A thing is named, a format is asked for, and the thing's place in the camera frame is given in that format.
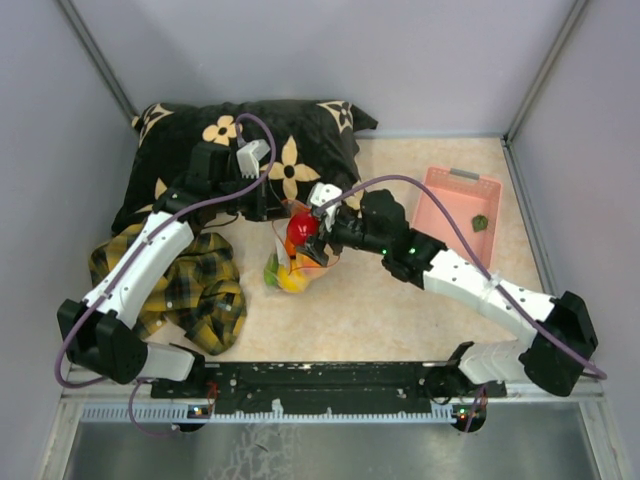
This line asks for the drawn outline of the orange tangerine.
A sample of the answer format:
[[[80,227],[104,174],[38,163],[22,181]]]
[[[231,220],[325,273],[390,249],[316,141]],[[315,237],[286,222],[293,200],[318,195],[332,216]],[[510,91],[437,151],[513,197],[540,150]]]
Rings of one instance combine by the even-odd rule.
[[[298,247],[300,246],[299,240],[287,236],[284,242],[285,251],[290,258],[295,258],[298,253]]]

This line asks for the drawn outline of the red apple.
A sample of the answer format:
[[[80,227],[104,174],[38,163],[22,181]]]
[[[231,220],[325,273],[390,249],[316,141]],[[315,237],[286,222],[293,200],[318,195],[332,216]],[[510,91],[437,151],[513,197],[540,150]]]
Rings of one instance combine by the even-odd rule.
[[[294,246],[304,245],[307,239],[318,232],[319,221],[310,212],[293,215],[287,225],[287,240]]]

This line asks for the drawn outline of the clear zip top bag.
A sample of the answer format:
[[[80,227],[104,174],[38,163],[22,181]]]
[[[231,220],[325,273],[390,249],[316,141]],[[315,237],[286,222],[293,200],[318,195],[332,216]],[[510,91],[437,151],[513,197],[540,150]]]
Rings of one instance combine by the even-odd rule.
[[[280,266],[283,266],[284,268],[287,268],[290,271],[293,271],[295,270],[295,267],[296,267],[296,257],[302,254],[297,253],[295,258],[290,258],[287,255],[285,251],[285,246],[284,246],[284,242],[287,237],[287,225],[293,215],[299,212],[311,213],[311,210],[308,206],[304,205],[298,200],[284,200],[283,206],[285,207],[285,213],[288,215],[288,217],[285,220],[277,220],[277,221],[271,222],[271,228],[274,234],[274,250],[272,251],[271,254],[273,253],[277,254]],[[329,256],[328,265],[330,265],[332,268],[336,263],[339,262],[340,256],[335,255],[333,253],[329,253],[328,256]]]

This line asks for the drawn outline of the yellow lemon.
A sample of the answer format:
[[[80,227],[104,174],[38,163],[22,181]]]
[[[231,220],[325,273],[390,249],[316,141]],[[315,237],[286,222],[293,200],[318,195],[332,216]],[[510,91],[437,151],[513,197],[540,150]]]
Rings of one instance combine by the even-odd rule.
[[[301,270],[290,271],[283,266],[276,273],[277,283],[280,289],[288,293],[302,293],[309,283],[309,278]]]

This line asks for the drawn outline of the green leaf fruit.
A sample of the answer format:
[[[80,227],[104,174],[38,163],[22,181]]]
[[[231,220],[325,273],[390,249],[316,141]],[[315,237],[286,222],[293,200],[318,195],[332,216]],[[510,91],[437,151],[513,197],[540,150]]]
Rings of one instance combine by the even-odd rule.
[[[264,283],[269,287],[279,287],[278,270],[280,263],[276,253],[269,256],[263,269]]]

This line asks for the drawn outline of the yellow-orange peach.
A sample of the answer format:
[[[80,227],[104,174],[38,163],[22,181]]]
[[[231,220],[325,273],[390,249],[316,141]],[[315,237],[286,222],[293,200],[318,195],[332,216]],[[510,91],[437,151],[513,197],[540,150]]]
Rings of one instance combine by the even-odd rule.
[[[295,273],[303,275],[308,279],[314,280],[320,278],[326,275],[330,268],[330,265],[323,266],[306,255],[299,255],[296,257]]]

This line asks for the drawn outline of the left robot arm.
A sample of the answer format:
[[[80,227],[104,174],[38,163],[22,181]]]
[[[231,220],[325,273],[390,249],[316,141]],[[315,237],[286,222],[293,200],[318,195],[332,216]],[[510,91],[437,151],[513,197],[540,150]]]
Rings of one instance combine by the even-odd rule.
[[[223,182],[211,170],[215,145],[201,143],[191,156],[187,174],[153,205],[141,232],[104,280],[82,300],[65,300],[57,311],[63,337],[55,363],[56,381],[71,387],[61,373],[64,359],[106,379],[127,384],[137,379],[172,380],[176,389],[194,397],[208,384],[194,353],[179,347],[147,343],[133,331],[145,301],[174,260],[195,238],[191,218],[201,209],[251,208],[265,214],[256,198],[276,160],[272,136],[241,144],[232,163],[239,176]]]

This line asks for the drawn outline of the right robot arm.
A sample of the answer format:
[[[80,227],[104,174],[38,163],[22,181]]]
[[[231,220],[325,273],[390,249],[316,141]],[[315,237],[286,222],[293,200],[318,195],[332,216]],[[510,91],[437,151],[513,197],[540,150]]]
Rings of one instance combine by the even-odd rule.
[[[397,280],[453,298],[513,335],[513,340],[459,347],[446,372],[448,387],[461,396],[482,384],[529,380],[559,397],[569,396],[598,340],[584,300],[565,292],[554,298],[484,272],[445,243],[412,228],[404,207],[386,189],[362,197],[353,210],[342,191],[319,183],[308,197],[318,229],[299,251],[321,265],[325,252],[362,250],[381,257]]]

